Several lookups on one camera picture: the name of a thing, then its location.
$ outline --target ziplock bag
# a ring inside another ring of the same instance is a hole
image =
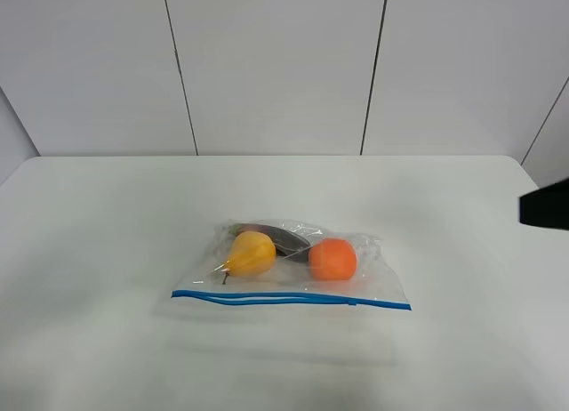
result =
[[[366,304],[410,310],[380,240],[292,220],[229,221],[172,297],[232,306]]]

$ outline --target toy fruit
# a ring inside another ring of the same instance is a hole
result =
[[[229,233],[237,236],[244,231],[259,231],[270,237],[276,251],[293,262],[309,262],[310,242],[293,231],[264,224],[234,224]]]
[[[356,273],[356,253],[344,239],[322,240],[310,249],[309,260],[315,280],[348,280]]]
[[[233,242],[227,261],[219,269],[226,272],[226,279],[227,276],[259,275],[269,270],[275,259],[275,244],[267,235],[258,231],[244,231]]]

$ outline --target table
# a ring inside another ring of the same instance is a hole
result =
[[[569,233],[508,157],[40,157],[0,187],[0,408],[561,410]],[[169,298],[216,222],[372,232],[413,311]]]

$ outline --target panel seam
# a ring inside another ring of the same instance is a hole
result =
[[[194,148],[196,149],[196,156],[199,156],[197,151],[196,134],[194,133],[194,124],[192,123],[192,116],[189,114],[188,94],[186,93],[186,85],[184,84],[184,76],[181,73],[180,57],[178,56],[178,46],[176,46],[176,38],[174,37],[174,29],[172,27],[172,17],[170,16],[170,8],[168,0],[164,0],[166,14],[168,15],[168,24],[170,25],[170,34],[172,35],[172,43],[174,46],[174,56],[176,58],[176,65],[178,66],[178,73],[180,74],[181,90],[184,93],[184,101],[186,102],[186,111],[188,112],[189,127],[192,131],[192,139],[194,140]]]
[[[12,103],[10,102],[10,100],[8,100],[8,95],[6,95],[6,93],[4,92],[2,87],[0,87],[0,93],[2,94],[2,95],[0,95],[0,98],[2,98],[4,100],[6,106],[11,111],[11,115],[13,116],[14,120],[16,121],[16,124],[18,124],[18,127],[20,128],[21,132],[23,133],[24,137],[26,138],[26,141],[28,142],[30,148],[33,150],[34,156],[35,157],[42,156],[40,154],[39,150],[37,149],[36,144],[32,140],[32,137],[30,137],[28,130],[26,129],[24,124],[21,122],[21,119],[18,116],[18,113],[16,112],[16,110],[14,109]]]
[[[377,45],[375,46],[375,59],[373,60],[372,82],[370,83],[370,93],[367,97],[367,108],[365,110],[364,133],[362,134],[362,146],[359,150],[359,155],[364,154],[365,135],[367,133],[367,121],[370,116],[370,107],[372,105],[373,84],[375,82],[375,70],[377,69],[377,59],[380,54],[381,35],[383,34],[383,23],[385,22],[385,11],[388,7],[388,0],[383,0],[383,9],[381,11],[380,31],[377,36]]]
[[[530,154],[530,151],[532,151],[533,145],[535,144],[535,142],[537,141],[537,138],[540,136],[541,131],[543,130],[543,127],[545,126],[545,124],[548,122],[549,116],[551,115],[551,112],[553,111],[553,109],[555,108],[557,102],[559,101],[559,99],[561,98],[561,94],[563,93],[563,91],[565,90],[565,88],[567,87],[567,83],[569,83],[569,77],[567,78],[567,80],[565,80],[565,83],[563,85],[563,87],[561,88],[561,91],[559,91],[559,94],[557,95],[557,98],[555,98],[555,101],[553,101],[553,105],[551,106],[551,109],[549,109],[549,112],[547,114],[547,116],[545,116],[545,119],[543,119],[543,123],[540,126],[540,129],[538,130],[538,132],[535,134],[535,137],[533,137],[533,141],[532,144],[530,144],[529,149],[526,151],[524,158],[522,159],[522,163],[520,165],[524,165],[525,160],[527,159],[527,157]]]

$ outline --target blue zipper seal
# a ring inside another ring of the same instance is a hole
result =
[[[250,306],[259,304],[347,304],[349,306],[356,306],[363,304],[385,309],[411,310],[411,305],[407,302],[384,302],[381,300],[316,293],[210,293],[188,289],[172,291],[172,298],[179,297],[196,298],[197,300],[215,302],[226,306]]]

